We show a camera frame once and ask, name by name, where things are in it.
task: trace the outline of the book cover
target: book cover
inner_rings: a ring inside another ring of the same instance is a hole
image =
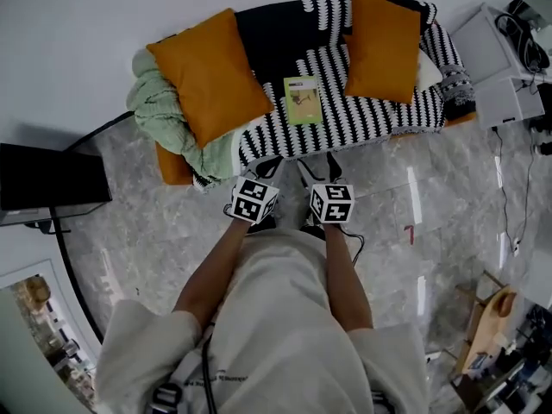
[[[322,121],[322,106],[316,77],[284,78],[285,104],[290,124]]]

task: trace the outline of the gray tile floor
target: gray tile floor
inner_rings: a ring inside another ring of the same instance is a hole
[[[502,180],[509,230],[512,237],[520,236],[530,135],[523,124],[503,126],[499,133],[504,139]],[[227,227],[222,210],[235,181],[207,194],[163,185],[154,143],[136,129],[132,118],[79,151],[103,156],[113,194],[113,202],[102,209],[64,223],[72,230],[66,235],[70,259],[98,326],[105,330],[120,298],[134,298],[152,311],[167,313]],[[455,292],[455,285],[475,288],[484,269],[506,283],[523,283],[538,218],[552,206],[552,158],[536,157],[520,254],[513,257],[505,251],[501,263],[505,217],[498,155],[497,136],[481,130],[477,122],[336,154],[355,188],[355,214],[347,228],[366,238],[357,271],[377,326],[413,322],[423,332],[426,351],[458,351],[471,305]],[[325,158],[306,161],[322,170]],[[280,188],[279,225],[297,228],[306,202],[294,163],[288,163]],[[414,226],[413,245],[407,225]],[[352,251],[356,243],[350,242]],[[426,298],[418,315],[420,276],[426,279]],[[433,412],[461,408],[447,384],[452,366],[446,356],[430,364]]]

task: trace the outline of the green blanket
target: green blanket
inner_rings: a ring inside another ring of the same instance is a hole
[[[127,108],[134,111],[138,127],[169,152],[183,155],[199,176],[209,180],[234,176],[232,142],[239,140],[241,130],[200,149],[182,115],[179,95],[161,75],[153,55],[146,49],[138,52],[132,70],[137,80],[127,96]]]

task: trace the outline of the forearm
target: forearm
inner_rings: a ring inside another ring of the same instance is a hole
[[[354,270],[343,233],[331,224],[326,233],[326,282],[329,307],[345,331],[372,328],[372,312],[361,281]]]
[[[224,298],[250,223],[234,219],[190,277],[174,311],[189,311],[205,329]]]

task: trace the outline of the white pillow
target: white pillow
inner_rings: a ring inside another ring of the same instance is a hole
[[[420,49],[417,56],[416,87],[420,92],[442,82],[442,74],[435,63]]]

